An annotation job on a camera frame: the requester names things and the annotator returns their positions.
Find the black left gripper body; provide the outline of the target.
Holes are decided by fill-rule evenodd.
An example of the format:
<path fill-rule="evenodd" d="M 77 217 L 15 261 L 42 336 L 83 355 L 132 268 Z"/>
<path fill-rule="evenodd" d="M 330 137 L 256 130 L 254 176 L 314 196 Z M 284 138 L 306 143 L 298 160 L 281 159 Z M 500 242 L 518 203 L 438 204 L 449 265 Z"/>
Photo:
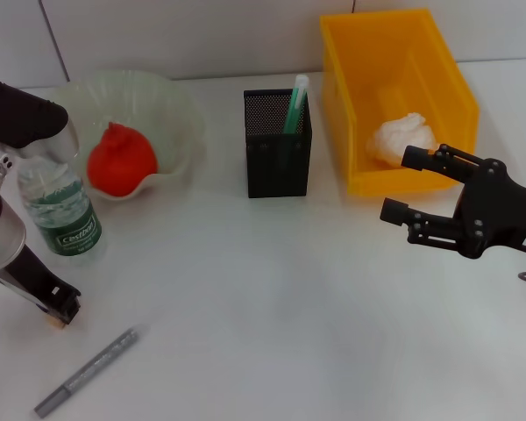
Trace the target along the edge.
<path fill-rule="evenodd" d="M 28 246 L 23 246 L 12 262 L 0 269 L 0 283 L 44 312 L 80 309 L 81 292 L 50 271 Z"/>

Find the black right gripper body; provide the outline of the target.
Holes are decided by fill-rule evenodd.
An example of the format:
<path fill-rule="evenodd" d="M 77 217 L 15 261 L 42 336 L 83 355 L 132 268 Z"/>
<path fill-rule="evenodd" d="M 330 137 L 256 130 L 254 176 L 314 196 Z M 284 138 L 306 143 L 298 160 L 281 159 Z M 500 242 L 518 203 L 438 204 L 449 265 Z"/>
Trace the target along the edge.
<path fill-rule="evenodd" d="M 506 165 L 485 159 L 464 183 L 454 216 L 463 224 L 458 253 L 478 259 L 489 247 L 526 253 L 526 188 L 514 182 Z"/>

